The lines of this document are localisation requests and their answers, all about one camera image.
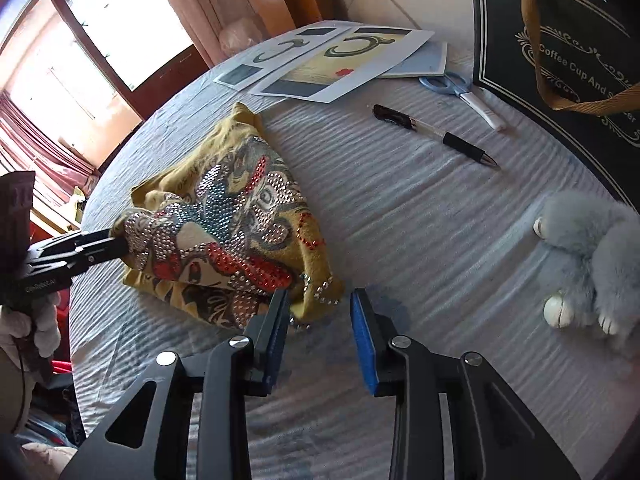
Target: pen cap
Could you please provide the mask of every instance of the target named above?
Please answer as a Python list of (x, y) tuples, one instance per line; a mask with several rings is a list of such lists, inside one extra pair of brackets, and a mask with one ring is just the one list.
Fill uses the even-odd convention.
[(380, 121), (386, 121), (387, 123), (397, 124), (407, 130), (413, 130), (414, 125), (411, 122), (411, 117), (402, 112), (392, 110), (383, 105), (373, 105), (373, 116)]

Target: window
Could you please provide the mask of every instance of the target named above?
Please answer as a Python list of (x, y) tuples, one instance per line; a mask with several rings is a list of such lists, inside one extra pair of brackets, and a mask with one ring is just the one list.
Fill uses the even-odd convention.
[(192, 44), (167, 0), (66, 1), (132, 90)]
[(85, 54), (50, 0), (36, 4), (23, 29), (26, 39), (11, 58), (6, 84), (12, 100), (47, 137), (100, 166), (140, 117)]

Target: white glove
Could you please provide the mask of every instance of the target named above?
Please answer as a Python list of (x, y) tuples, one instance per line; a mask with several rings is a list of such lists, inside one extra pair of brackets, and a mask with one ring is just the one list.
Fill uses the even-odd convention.
[[(49, 357), (60, 345), (60, 331), (56, 319), (56, 307), (60, 304), (57, 292), (34, 300), (33, 320), (36, 323), (36, 333), (33, 340), (42, 357)], [(20, 358), (15, 347), (14, 337), (27, 337), (31, 332), (31, 317), (16, 312), (5, 306), (0, 306), (0, 348), (9, 359), (20, 369)], [(22, 356), (22, 368), (28, 372), (29, 368)]]

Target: gold ribbon handle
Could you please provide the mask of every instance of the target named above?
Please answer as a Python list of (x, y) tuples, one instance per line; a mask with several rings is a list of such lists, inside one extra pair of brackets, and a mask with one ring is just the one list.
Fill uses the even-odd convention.
[(536, 0), (520, 0), (522, 21), (527, 27), (536, 67), (536, 86), (543, 101), (553, 110), (570, 110), (591, 115), (611, 115), (640, 109), (640, 83), (627, 88), (608, 99), (574, 103), (560, 97), (546, 84), (540, 72), (540, 12)]

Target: gray stuffed bunny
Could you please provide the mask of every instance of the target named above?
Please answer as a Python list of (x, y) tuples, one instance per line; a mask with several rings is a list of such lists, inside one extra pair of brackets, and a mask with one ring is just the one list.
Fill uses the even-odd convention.
[(640, 320), (638, 213), (620, 202), (569, 190), (546, 200), (533, 230), (574, 256), (561, 271), (561, 290), (545, 303), (546, 322), (562, 328), (597, 320), (622, 345)]

